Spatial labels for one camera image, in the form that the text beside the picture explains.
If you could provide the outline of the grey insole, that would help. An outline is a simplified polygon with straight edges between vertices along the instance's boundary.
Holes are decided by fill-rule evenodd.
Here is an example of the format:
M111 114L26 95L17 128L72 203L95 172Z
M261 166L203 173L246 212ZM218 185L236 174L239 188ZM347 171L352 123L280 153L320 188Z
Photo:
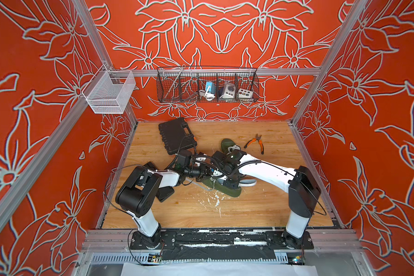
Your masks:
M221 177L221 178L217 178L217 181L219 182L219 184L225 187L229 187L231 189L237 189L238 187L251 187L251 186L255 186L257 183L256 179L249 179L249 178L244 178L244 177L238 177L236 179Z

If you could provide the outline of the green canvas shoe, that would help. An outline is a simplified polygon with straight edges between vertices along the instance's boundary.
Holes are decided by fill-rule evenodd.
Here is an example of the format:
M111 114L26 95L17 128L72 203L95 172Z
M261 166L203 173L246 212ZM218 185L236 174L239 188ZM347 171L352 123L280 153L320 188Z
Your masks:
M229 155L232 152L234 152L235 150L241 150L241 147L239 145L237 145L233 140L231 139L223 139L221 141L221 151L225 154L225 155Z
M201 182L205 186L220 191L230 197L239 197L242 193L242 189L239 186L239 178L236 177L209 176L203 177Z

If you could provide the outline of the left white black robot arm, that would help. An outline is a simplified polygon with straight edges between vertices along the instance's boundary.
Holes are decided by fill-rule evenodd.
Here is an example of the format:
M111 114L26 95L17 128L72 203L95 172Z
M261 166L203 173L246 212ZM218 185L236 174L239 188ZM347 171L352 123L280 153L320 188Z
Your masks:
M152 162L136 166L115 197L117 209L130 215L137 226L132 237L147 248L157 248L162 242L162 227L152 212L155 199L162 202L186 178L202 181L212 177L215 169L206 157L181 148L164 170Z

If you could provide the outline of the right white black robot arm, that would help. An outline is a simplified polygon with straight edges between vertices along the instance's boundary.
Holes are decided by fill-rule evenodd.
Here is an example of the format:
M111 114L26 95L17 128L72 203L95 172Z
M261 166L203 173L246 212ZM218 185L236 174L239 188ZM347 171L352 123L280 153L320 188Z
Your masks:
M299 248L305 243L306 228L322 193L307 167L282 167L239 149L229 153L216 151L210 163L213 165L212 177L206 183L231 197L238 197L243 185L255 184L258 179L285 192L290 215L281 240L288 248Z

